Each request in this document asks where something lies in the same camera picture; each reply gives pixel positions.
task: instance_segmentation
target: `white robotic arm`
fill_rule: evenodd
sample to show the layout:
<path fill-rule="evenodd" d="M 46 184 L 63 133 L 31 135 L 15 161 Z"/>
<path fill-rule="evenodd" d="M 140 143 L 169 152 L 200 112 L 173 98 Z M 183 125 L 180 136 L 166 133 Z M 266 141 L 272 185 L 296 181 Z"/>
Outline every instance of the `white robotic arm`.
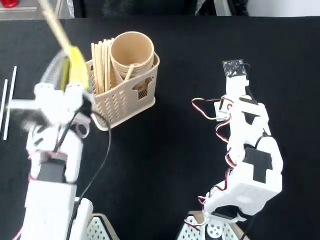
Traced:
<path fill-rule="evenodd" d="M 283 160 L 272 137 L 265 106 L 248 93 L 249 81 L 242 60 L 223 62 L 226 74 L 225 99 L 215 103 L 219 120 L 229 119 L 227 155 L 234 168 L 224 181 L 205 196 L 206 217 L 225 223 L 245 221 L 282 190 Z"/>
<path fill-rule="evenodd" d="M 63 72 L 63 65 L 58 63 L 64 58 L 60 52 L 52 60 L 43 75 L 45 81 L 34 87 L 34 100 L 10 103 L 13 116 L 28 131 L 26 149 L 31 160 L 21 240 L 65 240 L 71 221 L 69 239 L 87 239 L 93 204 L 85 198 L 77 204 L 76 180 L 82 139 L 89 134 L 95 101 L 81 81 L 60 89 L 61 79 L 56 73 Z M 70 126 L 74 129 L 65 131 Z M 74 211 L 77 215 L 73 221 Z"/>

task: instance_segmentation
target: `yellow object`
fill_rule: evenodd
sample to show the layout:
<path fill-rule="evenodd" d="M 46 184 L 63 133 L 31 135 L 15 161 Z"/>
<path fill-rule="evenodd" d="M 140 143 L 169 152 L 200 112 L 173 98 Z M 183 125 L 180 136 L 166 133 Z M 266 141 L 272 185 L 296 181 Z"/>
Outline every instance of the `yellow object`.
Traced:
<path fill-rule="evenodd" d="M 76 46 L 70 49 L 69 83 L 82 83 L 85 90 L 89 89 L 89 74 L 84 56 Z"/>
<path fill-rule="evenodd" d="M 69 69 L 69 83 L 82 83 L 85 90 L 89 89 L 89 74 L 86 66 L 84 56 L 81 54 L 79 48 L 72 46 L 61 26 L 58 18 L 52 10 L 48 0 L 39 0 L 39 4 L 42 8 L 43 16 L 45 17 L 48 25 L 50 26 L 55 38 L 61 45 L 64 52 L 68 55 L 70 60 Z M 61 89 L 64 89 L 66 85 L 66 79 L 62 79 Z"/>

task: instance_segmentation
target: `wire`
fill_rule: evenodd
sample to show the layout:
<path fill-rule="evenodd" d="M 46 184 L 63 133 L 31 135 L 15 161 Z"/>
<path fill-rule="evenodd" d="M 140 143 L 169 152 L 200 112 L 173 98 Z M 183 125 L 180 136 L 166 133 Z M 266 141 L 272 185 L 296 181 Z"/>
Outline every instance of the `wire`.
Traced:
<path fill-rule="evenodd" d="M 250 219 L 250 222 L 248 224 L 248 227 L 245 229 L 244 233 L 242 234 L 242 237 L 240 238 L 240 240 L 244 240 L 246 235 L 248 234 L 250 228 L 252 227 L 252 225 L 254 224 L 254 221 L 255 221 L 255 216 L 254 215 L 251 219 Z"/>
<path fill-rule="evenodd" d="M 81 203 L 81 200 L 83 199 L 84 195 L 86 194 L 86 192 L 88 191 L 88 189 L 90 188 L 90 186 L 92 185 L 92 183 L 94 182 L 94 180 L 96 179 L 96 177 L 98 176 L 99 172 L 101 171 L 101 169 L 104 167 L 106 161 L 107 161 L 107 158 L 108 158 L 108 155 L 109 155 L 109 152 L 110 152 L 110 147 L 111 147 L 111 140 L 112 140 L 112 134 L 111 134 L 111 124 L 109 122 L 109 120 L 107 120 L 104 116 L 102 116 L 100 113 L 96 112 L 96 111 L 92 111 L 91 112 L 92 114 L 100 117 L 101 119 L 104 120 L 107 128 L 108 128 L 108 135 L 109 135 L 109 140 L 108 140 L 108 148 L 106 150 L 106 153 L 105 153 L 105 156 L 104 156 L 104 159 L 100 165 L 100 167 L 97 169 L 97 171 L 95 172 L 95 174 L 93 175 L 91 181 L 88 183 L 88 185 L 86 186 L 86 188 L 84 189 L 84 191 L 82 192 L 82 194 L 80 195 L 79 199 L 78 199 L 78 202 L 77 204 L 75 205 L 74 209 L 73 209 L 73 212 L 72 212 L 72 215 L 71 215 L 71 218 L 70 218 L 70 222 L 69 222 L 69 227 L 68 227 L 68 232 L 67 232 L 67 236 L 66 236 L 66 239 L 69 240 L 70 238 L 70 234 L 71 234 L 71 229 L 72 229 L 72 225 L 73 225 L 73 221 L 77 215 L 77 210 L 78 210 L 78 207 Z"/>
<path fill-rule="evenodd" d="M 72 126 L 73 121 L 75 120 L 77 114 L 78 114 L 80 111 L 82 111 L 82 110 L 83 110 L 83 108 L 80 107 L 79 109 L 77 109 L 77 110 L 74 112 L 73 117 L 71 118 L 71 120 L 70 120 L 70 121 L 67 123 L 67 125 L 65 126 L 65 129 L 64 129 L 64 131 L 63 131 L 63 133 L 62 133 L 62 135 L 61 135 L 61 138 L 60 138 L 59 142 L 57 142 L 57 143 L 55 144 L 55 146 L 54 146 L 54 149 L 53 149 L 53 152 L 54 152 L 54 153 L 56 153 L 56 152 L 59 150 L 59 148 L 61 147 L 62 143 L 64 142 L 64 140 L 65 140 L 65 138 L 66 138 L 66 136 L 67 136 L 68 131 L 70 130 L 70 128 L 71 128 L 71 126 Z"/>
<path fill-rule="evenodd" d="M 21 233 L 22 233 L 22 226 L 20 227 L 19 231 L 14 235 L 12 240 L 18 240 L 20 235 L 21 235 Z"/>
<path fill-rule="evenodd" d="M 208 222 L 208 218 L 206 217 L 205 214 L 203 214 L 204 216 L 204 221 L 202 223 L 199 223 L 199 224 L 192 224 L 191 222 L 187 221 L 187 220 L 184 220 L 184 223 L 189 225 L 190 227 L 193 227 L 195 228 L 196 230 L 200 231 L 200 229 L 198 227 L 201 227 L 203 225 L 206 225 L 207 222 Z"/>
<path fill-rule="evenodd" d="M 226 152 L 225 156 L 224 156 L 224 159 L 226 161 L 226 163 L 231 167 L 231 168 L 235 168 L 237 166 L 237 164 L 235 164 L 230 156 L 229 156 L 229 153 L 230 153 L 230 150 L 231 150 L 231 147 L 229 148 L 229 150 Z"/>
<path fill-rule="evenodd" d="M 224 190 L 226 190 L 226 189 L 228 188 L 228 176 L 229 176 L 229 174 L 230 174 L 231 171 L 232 171 L 232 168 L 231 168 L 231 167 L 229 167 L 229 168 L 225 171 L 225 174 L 224 174 L 224 188 L 221 188 L 221 187 L 218 186 L 218 185 L 214 185 L 214 186 L 210 189 L 210 191 L 209 191 L 209 198 L 211 197 L 211 192 L 212 192 L 212 190 L 213 190 L 214 188 L 217 188 L 217 189 L 219 189 L 220 191 L 224 191 Z"/>
<path fill-rule="evenodd" d="M 221 135 L 221 134 L 218 132 L 218 130 L 219 130 L 219 128 L 221 128 L 221 127 L 229 124 L 230 120 L 231 120 L 231 114 L 230 114 L 229 118 L 228 118 L 226 121 L 223 121 L 223 122 L 221 122 L 221 123 L 219 123 L 219 124 L 217 124 L 217 125 L 215 126 L 215 134 L 218 136 L 218 138 L 220 138 L 220 139 L 221 139 L 222 141 L 224 141 L 225 143 L 228 143 L 229 140 L 228 140 L 225 136 Z"/>
<path fill-rule="evenodd" d="M 231 99 L 229 98 L 225 98 L 225 97 L 221 97 L 221 98 L 214 98 L 214 99 L 204 99 L 204 98 L 201 98 L 201 97 L 196 97 L 194 99 L 191 100 L 191 104 L 192 106 L 197 110 L 199 111 L 206 119 L 209 119 L 209 120 L 218 120 L 218 119 L 222 119 L 221 117 L 210 117 L 208 116 L 200 107 L 198 107 L 194 101 L 206 101 L 206 102 L 217 102 L 217 101 L 221 101 L 221 100 L 227 100 L 227 101 L 230 101 L 231 103 L 234 103 Z"/>
<path fill-rule="evenodd" d="M 233 75 L 234 75 L 234 73 L 239 69 L 239 68 L 241 68 L 241 67 L 246 67 L 246 66 L 248 66 L 248 73 L 246 74 L 246 79 L 248 80 L 249 79 L 249 75 L 250 75 L 250 72 L 251 72 L 251 65 L 249 64 L 249 63 L 242 63 L 242 64 L 240 64 L 240 65 L 238 65 L 237 67 L 235 67 L 233 70 L 232 70 L 232 72 L 229 74 L 229 78 L 232 78 L 232 77 L 234 77 Z"/>

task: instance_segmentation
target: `black table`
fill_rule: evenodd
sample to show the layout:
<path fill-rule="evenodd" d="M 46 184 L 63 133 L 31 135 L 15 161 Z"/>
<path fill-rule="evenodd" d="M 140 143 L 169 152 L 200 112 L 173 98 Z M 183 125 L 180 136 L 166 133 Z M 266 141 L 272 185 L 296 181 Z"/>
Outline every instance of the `black table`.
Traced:
<path fill-rule="evenodd" d="M 255 218 L 249 237 L 316 239 L 320 18 L 132 17 L 63 21 L 72 43 L 90 58 L 90 43 L 128 30 L 151 37 L 160 56 L 156 104 L 113 129 L 110 158 L 86 197 L 118 236 L 174 239 L 185 214 L 224 177 L 225 144 L 215 122 L 192 107 L 194 97 L 225 93 L 223 60 L 251 64 L 251 90 L 264 103 L 282 153 L 283 191 Z M 18 65 L 14 98 L 32 99 L 59 46 L 44 21 L 0 22 L 0 89 Z M 30 163 L 27 135 L 10 125 L 0 141 L 0 239 L 24 218 Z M 101 163 L 107 135 L 91 126 L 78 190 Z"/>

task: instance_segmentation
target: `basket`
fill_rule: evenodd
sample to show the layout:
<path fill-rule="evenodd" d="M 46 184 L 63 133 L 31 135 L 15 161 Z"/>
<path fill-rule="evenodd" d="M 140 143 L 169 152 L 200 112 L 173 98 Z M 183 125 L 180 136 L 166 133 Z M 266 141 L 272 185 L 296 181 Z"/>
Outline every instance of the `basket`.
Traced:
<path fill-rule="evenodd" d="M 155 90 L 160 59 L 154 53 L 153 64 L 149 71 L 123 81 L 119 73 L 115 71 L 116 81 L 120 84 L 99 95 L 95 95 L 96 110 L 110 121 L 111 128 L 123 123 L 142 111 L 152 107 L 155 102 Z M 86 63 L 91 73 L 92 90 L 96 93 L 95 77 L 92 60 Z M 95 125 L 101 131 L 107 131 L 108 127 L 102 119 L 92 115 Z"/>

